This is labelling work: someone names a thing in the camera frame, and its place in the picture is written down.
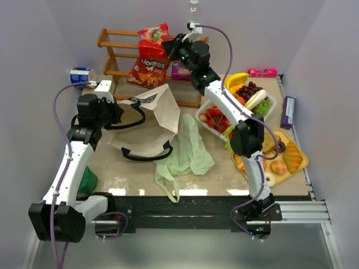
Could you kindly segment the purple snack bag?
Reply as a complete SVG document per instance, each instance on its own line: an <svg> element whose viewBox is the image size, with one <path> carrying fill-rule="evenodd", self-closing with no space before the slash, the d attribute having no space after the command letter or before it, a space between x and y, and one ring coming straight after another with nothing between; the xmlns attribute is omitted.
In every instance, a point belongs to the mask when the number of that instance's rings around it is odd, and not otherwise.
<svg viewBox="0 0 359 269"><path fill-rule="evenodd" d="M181 63L181 61L172 62L171 79L173 80L190 80L191 72Z"/></svg>

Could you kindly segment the red snack bag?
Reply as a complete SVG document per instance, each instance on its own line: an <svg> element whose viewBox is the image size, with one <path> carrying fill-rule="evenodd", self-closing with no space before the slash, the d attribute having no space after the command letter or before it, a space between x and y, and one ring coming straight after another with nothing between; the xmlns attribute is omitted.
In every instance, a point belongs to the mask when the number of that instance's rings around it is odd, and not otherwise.
<svg viewBox="0 0 359 269"><path fill-rule="evenodd" d="M166 52L162 46L162 42L170 39L168 25L166 23L142 29L138 31L137 34L139 37L138 46L140 58L158 59L166 57Z"/></svg>

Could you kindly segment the beige canvas tote bag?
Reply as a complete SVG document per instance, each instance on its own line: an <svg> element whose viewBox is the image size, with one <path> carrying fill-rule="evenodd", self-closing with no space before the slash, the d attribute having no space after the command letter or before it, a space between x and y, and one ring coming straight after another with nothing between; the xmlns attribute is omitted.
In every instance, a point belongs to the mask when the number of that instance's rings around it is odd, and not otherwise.
<svg viewBox="0 0 359 269"><path fill-rule="evenodd" d="M117 104L123 114L121 123L108 130L111 146L133 161L157 161L171 155L180 109L168 84Z"/></svg>

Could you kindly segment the clear plastic water bottle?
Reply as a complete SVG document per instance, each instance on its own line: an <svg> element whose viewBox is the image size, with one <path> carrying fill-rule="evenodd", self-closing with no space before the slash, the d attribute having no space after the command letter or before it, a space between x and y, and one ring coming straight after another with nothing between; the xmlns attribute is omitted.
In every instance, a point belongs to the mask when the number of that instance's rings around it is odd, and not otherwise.
<svg viewBox="0 0 359 269"><path fill-rule="evenodd" d="M200 7L199 0L189 0L189 5L187 8L185 23L202 23L202 10Z"/></svg>

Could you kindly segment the light green plastic bag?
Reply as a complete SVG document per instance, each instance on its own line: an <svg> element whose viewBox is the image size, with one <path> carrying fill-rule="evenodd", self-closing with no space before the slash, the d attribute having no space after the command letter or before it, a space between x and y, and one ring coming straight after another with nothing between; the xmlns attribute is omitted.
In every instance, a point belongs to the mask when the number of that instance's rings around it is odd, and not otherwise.
<svg viewBox="0 0 359 269"><path fill-rule="evenodd" d="M178 176L204 175L215 164L207 151L195 119L190 114L180 116L178 133L170 142L173 152L169 157L155 161L155 182L173 203L180 201Z"/></svg>

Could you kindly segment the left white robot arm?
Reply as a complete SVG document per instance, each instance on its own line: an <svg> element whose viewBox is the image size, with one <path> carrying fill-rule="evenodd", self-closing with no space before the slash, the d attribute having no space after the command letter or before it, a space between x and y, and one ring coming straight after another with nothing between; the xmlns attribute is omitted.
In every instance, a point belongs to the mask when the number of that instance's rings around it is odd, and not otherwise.
<svg viewBox="0 0 359 269"><path fill-rule="evenodd" d="M112 94L78 98L77 115L66 134L65 154L46 195L29 208L29 218L42 241L78 243L86 226L101 214L115 211L112 194L95 192L80 205L76 196L88 161L102 137L102 128L119 123L123 110Z"/></svg>

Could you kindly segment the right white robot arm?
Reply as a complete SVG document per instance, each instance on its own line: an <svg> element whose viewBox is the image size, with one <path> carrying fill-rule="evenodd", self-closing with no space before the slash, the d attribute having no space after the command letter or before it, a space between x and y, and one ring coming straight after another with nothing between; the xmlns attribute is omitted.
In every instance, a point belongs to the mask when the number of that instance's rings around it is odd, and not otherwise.
<svg viewBox="0 0 359 269"><path fill-rule="evenodd" d="M172 61L181 61L191 74L191 83L202 96L212 101L227 117L233 127L231 149L244 166L249 185L250 200L236 206L237 212L258 216L270 209L274 196L266 183L263 164L264 129L266 125L259 114L253 115L225 89L223 82L210 66L209 46L204 41L183 40L178 34L162 46Z"/></svg>

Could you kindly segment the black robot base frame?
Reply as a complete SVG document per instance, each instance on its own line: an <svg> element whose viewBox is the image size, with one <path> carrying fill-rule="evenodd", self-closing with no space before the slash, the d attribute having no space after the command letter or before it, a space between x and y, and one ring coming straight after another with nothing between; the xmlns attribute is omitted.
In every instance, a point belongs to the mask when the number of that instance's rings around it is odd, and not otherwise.
<svg viewBox="0 0 359 269"><path fill-rule="evenodd" d="M280 205L265 211L259 204L246 204L248 196L183 196L178 203L164 196L116 196L115 211L120 215L97 217L92 224L98 236L139 229L230 230L265 239L271 224L282 220Z"/></svg>

